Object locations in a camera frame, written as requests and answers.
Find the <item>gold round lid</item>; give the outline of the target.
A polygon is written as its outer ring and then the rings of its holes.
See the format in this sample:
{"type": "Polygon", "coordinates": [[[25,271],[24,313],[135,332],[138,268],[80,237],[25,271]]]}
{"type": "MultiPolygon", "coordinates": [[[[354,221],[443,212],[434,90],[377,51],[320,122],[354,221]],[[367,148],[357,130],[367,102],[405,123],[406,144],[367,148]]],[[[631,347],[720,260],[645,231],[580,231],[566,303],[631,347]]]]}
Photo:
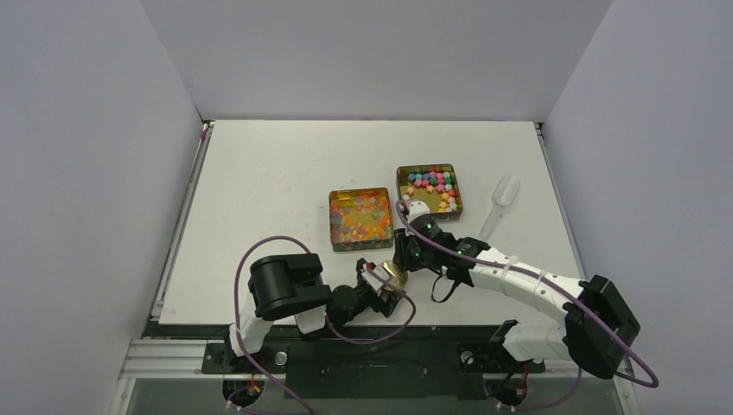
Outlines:
{"type": "Polygon", "coordinates": [[[391,260],[387,260],[382,262],[380,265],[376,265],[374,270],[382,279],[400,291],[402,291],[407,285],[407,272],[401,271],[391,260]]]}

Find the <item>tin of pastel star candies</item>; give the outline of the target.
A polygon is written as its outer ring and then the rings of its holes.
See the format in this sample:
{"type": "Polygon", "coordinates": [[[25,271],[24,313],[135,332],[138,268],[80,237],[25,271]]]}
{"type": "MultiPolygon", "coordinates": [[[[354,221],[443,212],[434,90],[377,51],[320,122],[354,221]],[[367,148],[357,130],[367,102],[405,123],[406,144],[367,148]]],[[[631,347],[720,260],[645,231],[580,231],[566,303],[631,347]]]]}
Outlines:
{"type": "Polygon", "coordinates": [[[456,171],[450,163],[400,166],[398,198],[423,201],[436,221],[458,221],[464,211],[456,171]]]}

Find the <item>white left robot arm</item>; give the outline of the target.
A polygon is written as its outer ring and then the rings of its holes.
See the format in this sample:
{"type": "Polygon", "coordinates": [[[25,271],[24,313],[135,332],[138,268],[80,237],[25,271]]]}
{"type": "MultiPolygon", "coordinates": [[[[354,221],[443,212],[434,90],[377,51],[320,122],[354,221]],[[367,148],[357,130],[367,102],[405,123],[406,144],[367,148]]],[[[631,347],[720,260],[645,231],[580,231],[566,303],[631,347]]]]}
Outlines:
{"type": "Polygon", "coordinates": [[[274,322],[293,316],[303,335],[338,329],[370,309],[392,315],[406,287],[407,273],[391,260],[379,265],[360,260],[356,285],[332,289],[323,282],[323,266],[315,253],[273,255],[250,267],[248,297],[230,327],[224,360],[235,371],[246,372],[257,363],[258,352],[274,322]]]}

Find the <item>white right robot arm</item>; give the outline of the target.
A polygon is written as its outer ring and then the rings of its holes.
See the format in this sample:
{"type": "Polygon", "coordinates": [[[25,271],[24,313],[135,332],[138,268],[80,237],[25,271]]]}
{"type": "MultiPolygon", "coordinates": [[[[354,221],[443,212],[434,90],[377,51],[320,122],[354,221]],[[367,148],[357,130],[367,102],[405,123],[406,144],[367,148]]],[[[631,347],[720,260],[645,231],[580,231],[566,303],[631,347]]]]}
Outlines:
{"type": "Polygon", "coordinates": [[[495,367],[566,360],[608,380],[633,355],[641,325],[608,278],[582,280],[541,270],[478,239],[457,239],[428,214],[402,222],[393,258],[401,271],[433,271],[455,287],[494,291],[551,318],[550,325],[507,321],[487,347],[495,367]]]}

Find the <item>tin of translucent star candies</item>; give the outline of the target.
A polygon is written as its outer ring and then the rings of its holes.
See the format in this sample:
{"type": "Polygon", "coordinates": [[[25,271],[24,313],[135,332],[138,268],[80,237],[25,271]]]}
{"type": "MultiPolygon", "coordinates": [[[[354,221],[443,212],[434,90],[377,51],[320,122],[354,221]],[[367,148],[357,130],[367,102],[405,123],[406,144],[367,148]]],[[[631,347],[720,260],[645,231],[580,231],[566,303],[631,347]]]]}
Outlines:
{"type": "Polygon", "coordinates": [[[387,188],[331,191],[329,235],[335,252],[393,247],[392,204],[387,188]]]}

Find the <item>clear plastic scoop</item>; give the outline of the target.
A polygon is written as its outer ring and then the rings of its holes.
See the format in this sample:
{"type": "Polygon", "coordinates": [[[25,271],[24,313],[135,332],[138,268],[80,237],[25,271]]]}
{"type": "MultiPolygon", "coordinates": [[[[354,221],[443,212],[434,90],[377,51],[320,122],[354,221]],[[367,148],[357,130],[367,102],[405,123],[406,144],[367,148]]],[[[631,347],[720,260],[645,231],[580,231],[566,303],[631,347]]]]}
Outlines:
{"type": "Polygon", "coordinates": [[[491,197],[491,209],[484,220],[478,239],[488,242],[500,224],[504,214],[512,207],[519,190],[521,181],[515,174],[504,175],[496,185],[491,197]]]}

